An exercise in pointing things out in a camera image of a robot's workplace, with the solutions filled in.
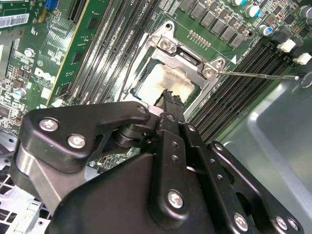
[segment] electrolytic capacitor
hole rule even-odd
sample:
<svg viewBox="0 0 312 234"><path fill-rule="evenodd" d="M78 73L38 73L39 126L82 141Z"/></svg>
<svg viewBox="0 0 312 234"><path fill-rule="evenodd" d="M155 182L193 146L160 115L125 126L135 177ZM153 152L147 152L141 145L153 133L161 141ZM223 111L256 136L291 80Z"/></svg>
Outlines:
<svg viewBox="0 0 312 234"><path fill-rule="evenodd" d="M12 97L17 100L20 100L25 95L26 95L26 90L24 90L23 88L14 90L12 93Z"/></svg>
<svg viewBox="0 0 312 234"><path fill-rule="evenodd" d="M245 4L247 0L232 0L232 5L233 6L242 6Z"/></svg>
<svg viewBox="0 0 312 234"><path fill-rule="evenodd" d="M249 18L255 18L260 14L260 7L257 5L249 5L246 7L245 15Z"/></svg>
<svg viewBox="0 0 312 234"><path fill-rule="evenodd" d="M304 19L312 19L312 7L303 6L300 8L299 16Z"/></svg>
<svg viewBox="0 0 312 234"><path fill-rule="evenodd" d="M273 29L271 27L264 25L264 24L259 27L259 33L266 36L266 37L271 35L272 32L273 32Z"/></svg>

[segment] gray metal panel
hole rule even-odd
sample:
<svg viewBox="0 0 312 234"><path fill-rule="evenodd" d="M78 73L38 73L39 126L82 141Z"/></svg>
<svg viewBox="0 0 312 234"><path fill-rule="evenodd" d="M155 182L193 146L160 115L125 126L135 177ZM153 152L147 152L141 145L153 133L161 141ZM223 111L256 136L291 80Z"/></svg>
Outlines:
<svg viewBox="0 0 312 234"><path fill-rule="evenodd" d="M278 85L222 143L312 233L312 88Z"/></svg>

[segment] black ram slot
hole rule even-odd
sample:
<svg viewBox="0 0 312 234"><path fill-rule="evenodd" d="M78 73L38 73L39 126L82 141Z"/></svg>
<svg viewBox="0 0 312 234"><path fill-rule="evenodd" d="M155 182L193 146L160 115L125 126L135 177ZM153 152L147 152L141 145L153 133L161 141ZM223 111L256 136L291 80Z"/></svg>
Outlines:
<svg viewBox="0 0 312 234"><path fill-rule="evenodd" d="M236 72L280 75L288 66L284 56L263 41L246 56ZM220 88L198 111L191 123L205 143L220 135L272 83L261 78L227 77Z"/></svg>

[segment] barcode label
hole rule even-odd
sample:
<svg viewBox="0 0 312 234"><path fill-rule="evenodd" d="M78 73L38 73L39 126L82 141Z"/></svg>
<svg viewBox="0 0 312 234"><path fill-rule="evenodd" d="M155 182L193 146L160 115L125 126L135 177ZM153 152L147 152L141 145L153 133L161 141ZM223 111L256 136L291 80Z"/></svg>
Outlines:
<svg viewBox="0 0 312 234"><path fill-rule="evenodd" d="M0 17L0 28L24 24L28 22L28 19L29 19L29 14L2 16Z"/></svg>

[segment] black plastic arm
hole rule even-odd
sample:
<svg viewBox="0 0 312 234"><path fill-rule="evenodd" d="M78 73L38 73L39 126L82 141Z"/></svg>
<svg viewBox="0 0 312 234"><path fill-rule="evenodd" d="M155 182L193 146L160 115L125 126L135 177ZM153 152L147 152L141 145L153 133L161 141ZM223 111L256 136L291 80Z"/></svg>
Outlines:
<svg viewBox="0 0 312 234"><path fill-rule="evenodd" d="M105 146L112 132L120 125L144 124L150 118L148 110L137 102L118 102L70 106L30 111L23 119L19 140L29 154L64 173L81 171L94 149L96 136L104 135ZM43 119L57 122L58 128L49 132L40 128ZM85 140L81 149L68 143L72 135Z"/></svg>

